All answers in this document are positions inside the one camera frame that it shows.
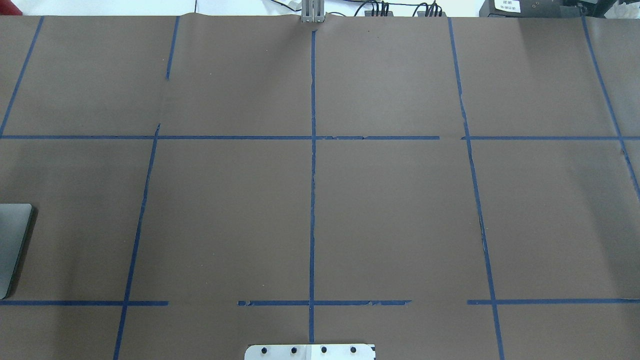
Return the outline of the grey closed laptop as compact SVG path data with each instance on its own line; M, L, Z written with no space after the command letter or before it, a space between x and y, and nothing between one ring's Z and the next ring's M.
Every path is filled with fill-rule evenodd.
M0 298L6 299L14 286L28 237L34 207L30 203L0 205Z

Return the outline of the brown paper table cover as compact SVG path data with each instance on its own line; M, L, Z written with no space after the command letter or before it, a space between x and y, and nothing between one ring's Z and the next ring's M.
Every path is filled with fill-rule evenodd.
M639 358L639 21L3 16L3 360Z

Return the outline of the black computer box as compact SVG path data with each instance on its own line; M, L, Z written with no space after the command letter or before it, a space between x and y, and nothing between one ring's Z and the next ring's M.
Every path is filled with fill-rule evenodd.
M619 0L485 0L480 18L603 18Z

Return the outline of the aluminium frame post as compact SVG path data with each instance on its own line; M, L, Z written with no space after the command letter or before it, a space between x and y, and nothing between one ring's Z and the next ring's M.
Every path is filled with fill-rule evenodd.
M325 19L324 0L301 0L302 23L324 23Z

